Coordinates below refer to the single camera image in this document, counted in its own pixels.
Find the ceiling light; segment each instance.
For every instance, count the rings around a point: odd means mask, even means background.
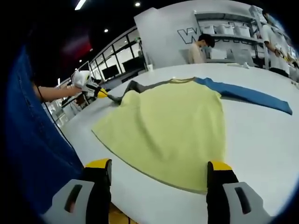
[[[80,2],[77,4],[75,10],[79,10],[84,5],[85,2],[86,2],[86,0],[80,0]]]

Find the black pants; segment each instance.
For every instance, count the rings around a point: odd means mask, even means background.
[[[286,73],[284,70],[282,69],[277,69],[277,68],[270,68],[269,71],[273,71],[277,74],[280,74],[282,76],[285,76],[285,77],[289,77],[288,73]]]

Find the lab worker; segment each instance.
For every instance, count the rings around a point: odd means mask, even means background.
[[[198,41],[193,43],[189,49],[189,64],[201,64],[206,62],[203,50],[215,46],[215,39],[209,34],[202,34]]]
[[[268,22],[263,25],[262,38],[269,50],[271,61],[269,70],[289,77],[290,69],[287,61],[290,61],[291,58],[288,54],[287,41],[282,31],[275,26],[276,20],[265,11],[263,11],[263,15]]]

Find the white table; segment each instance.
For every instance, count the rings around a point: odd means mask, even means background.
[[[162,68],[134,80],[149,85],[173,77],[194,76],[251,88],[289,103],[292,116],[267,107],[221,100],[228,148],[225,161],[239,181],[249,184],[263,198],[267,212],[272,216],[278,214],[292,195],[299,176],[299,90],[290,79],[267,70],[212,63]],[[128,83],[110,93],[121,96]],[[97,99],[63,127],[83,164],[112,159],[112,202],[141,224],[207,223],[204,195],[155,181],[127,165],[98,141],[91,128],[113,109],[110,99]]]

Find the blue fabric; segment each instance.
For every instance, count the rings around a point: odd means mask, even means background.
[[[292,115],[292,110],[287,102],[267,95],[265,93],[243,88],[237,85],[216,83],[210,78],[195,78],[195,82],[205,85],[209,87],[211,90],[219,92],[224,97],[241,99],[257,105],[280,110]]]
[[[7,82],[5,153],[20,191],[32,209],[43,214],[52,197],[69,180],[76,179],[83,167],[35,96],[31,75],[24,48]]]

